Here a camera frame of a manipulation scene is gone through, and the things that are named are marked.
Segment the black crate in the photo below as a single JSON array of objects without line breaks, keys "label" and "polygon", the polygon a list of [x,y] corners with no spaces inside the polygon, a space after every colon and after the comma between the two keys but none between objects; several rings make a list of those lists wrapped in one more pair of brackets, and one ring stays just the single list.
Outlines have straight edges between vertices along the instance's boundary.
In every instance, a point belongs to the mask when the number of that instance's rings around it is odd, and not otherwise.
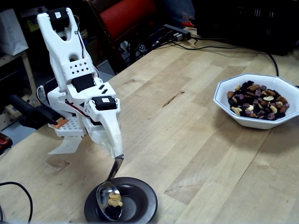
[{"label": "black crate", "polygon": [[299,2],[192,0],[197,34],[285,55],[299,40]]}]

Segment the white bag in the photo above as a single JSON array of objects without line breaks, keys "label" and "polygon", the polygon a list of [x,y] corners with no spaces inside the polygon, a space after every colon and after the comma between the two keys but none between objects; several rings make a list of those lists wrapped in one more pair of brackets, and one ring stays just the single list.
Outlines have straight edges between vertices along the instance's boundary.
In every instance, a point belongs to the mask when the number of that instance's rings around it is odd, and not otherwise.
[{"label": "white bag", "polygon": [[16,55],[28,48],[24,34],[14,10],[7,9],[0,13],[0,51]]}]

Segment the orange part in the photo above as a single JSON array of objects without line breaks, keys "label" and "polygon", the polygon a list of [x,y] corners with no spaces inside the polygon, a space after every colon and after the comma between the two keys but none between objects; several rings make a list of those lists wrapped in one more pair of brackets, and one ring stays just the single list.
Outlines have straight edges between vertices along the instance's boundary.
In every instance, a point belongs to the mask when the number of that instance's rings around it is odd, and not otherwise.
[{"label": "orange part", "polygon": [[52,125],[52,127],[53,128],[56,128],[56,129],[58,129],[58,128],[60,128],[62,125],[64,125],[64,124],[66,124],[67,122],[69,122],[69,120],[68,119],[63,119],[63,118],[59,118],[58,120],[56,120],[57,121],[57,125]]}]

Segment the spoon handle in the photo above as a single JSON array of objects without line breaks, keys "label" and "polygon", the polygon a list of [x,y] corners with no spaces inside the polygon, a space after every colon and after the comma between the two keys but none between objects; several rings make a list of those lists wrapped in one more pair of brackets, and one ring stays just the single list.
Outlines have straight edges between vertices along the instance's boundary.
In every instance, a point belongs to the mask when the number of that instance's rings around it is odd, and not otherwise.
[{"label": "spoon handle", "polygon": [[110,174],[107,178],[107,181],[111,181],[115,177],[117,171],[121,167],[122,162],[123,162],[123,154],[115,157],[115,161],[114,161],[114,164],[111,168],[111,171],[110,171]]}]

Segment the hole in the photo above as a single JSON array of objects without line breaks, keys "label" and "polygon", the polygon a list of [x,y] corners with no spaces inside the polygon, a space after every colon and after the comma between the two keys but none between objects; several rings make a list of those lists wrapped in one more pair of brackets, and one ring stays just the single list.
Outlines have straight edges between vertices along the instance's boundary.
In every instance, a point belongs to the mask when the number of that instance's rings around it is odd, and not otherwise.
[{"label": "hole", "polygon": [[76,60],[79,60],[78,55],[76,55],[76,54],[72,54],[72,55],[70,55],[70,62],[74,62],[74,61],[76,61]]}]

